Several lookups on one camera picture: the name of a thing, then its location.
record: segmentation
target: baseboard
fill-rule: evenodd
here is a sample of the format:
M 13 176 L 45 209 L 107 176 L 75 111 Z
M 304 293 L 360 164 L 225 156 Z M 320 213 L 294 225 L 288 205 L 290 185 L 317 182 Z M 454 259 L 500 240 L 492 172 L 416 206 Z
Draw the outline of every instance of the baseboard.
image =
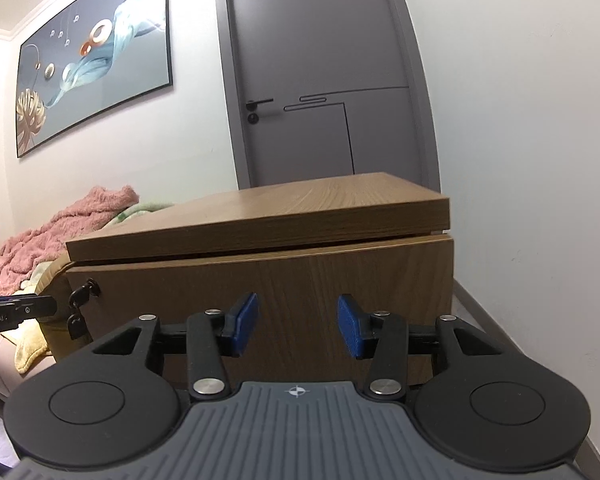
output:
M 487 334 L 522 352 L 522 349 L 507 335 L 496 320 L 456 280 L 454 280 L 454 295 Z M 600 453 L 589 437 L 582 443 L 576 455 L 576 465 L 590 480 L 600 480 Z

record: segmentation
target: door handle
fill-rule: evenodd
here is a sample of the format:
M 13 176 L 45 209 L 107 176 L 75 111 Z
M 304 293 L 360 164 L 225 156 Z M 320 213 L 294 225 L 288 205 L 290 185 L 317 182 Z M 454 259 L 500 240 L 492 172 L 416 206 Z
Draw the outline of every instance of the door handle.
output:
M 261 105 L 264 103 L 272 103 L 272 102 L 273 102 L 273 97 L 269 98 L 269 99 L 261 99 L 260 101 L 247 101 L 245 103 L 245 106 L 247 107 L 248 111 L 254 112 L 258 108 L 258 105 Z

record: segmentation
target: door frame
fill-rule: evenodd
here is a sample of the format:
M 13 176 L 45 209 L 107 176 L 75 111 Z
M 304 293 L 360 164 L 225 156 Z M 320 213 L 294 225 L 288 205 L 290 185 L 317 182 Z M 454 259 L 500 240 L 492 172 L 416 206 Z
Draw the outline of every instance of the door frame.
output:
M 413 120 L 416 130 L 416 140 L 420 161 L 422 164 L 422 183 L 429 189 L 440 191 L 440 170 L 438 167 L 438 149 L 436 134 L 433 126 L 433 116 L 429 102 L 429 91 L 422 66 L 422 58 L 418 49 L 418 41 L 411 15 L 405 0 L 388 0 L 395 28 L 398 31 L 398 42 L 406 71 L 407 82 L 411 91 Z M 235 30 L 234 17 L 229 9 L 229 0 L 216 0 L 218 16 L 218 33 L 220 40 L 220 59 L 222 77 L 224 79 L 224 95 L 226 99 L 229 132 L 234 152 L 235 176 L 238 188 L 252 186 L 253 177 L 249 168 L 248 144 L 245 141 L 247 127 L 241 104 L 245 102 L 242 90 L 238 84 L 237 75 L 240 73 L 239 57 L 234 55 L 235 40 L 232 30 Z

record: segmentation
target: framed wall art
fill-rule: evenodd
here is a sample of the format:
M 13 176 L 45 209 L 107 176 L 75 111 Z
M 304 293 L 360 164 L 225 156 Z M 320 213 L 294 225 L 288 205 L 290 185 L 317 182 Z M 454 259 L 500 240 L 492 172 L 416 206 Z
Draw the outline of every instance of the framed wall art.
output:
M 17 155 L 172 83 L 168 0 L 75 0 L 20 47 Z

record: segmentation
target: wooden box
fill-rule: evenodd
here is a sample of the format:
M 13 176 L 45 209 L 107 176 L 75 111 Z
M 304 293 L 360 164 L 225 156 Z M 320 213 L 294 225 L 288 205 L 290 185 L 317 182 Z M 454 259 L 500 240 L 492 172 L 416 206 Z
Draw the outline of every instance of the wooden box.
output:
M 336 299 L 415 324 L 449 313 L 453 240 L 448 199 L 384 173 L 207 196 L 67 243 L 73 288 L 101 289 L 82 307 L 91 335 L 141 314 L 184 322 L 226 309 L 245 292 L 260 320 L 245 355 L 225 359 L 232 381 L 360 380 L 368 362 L 347 354 Z M 165 377 L 186 381 L 182 356 Z M 410 381 L 427 377 L 413 361 Z

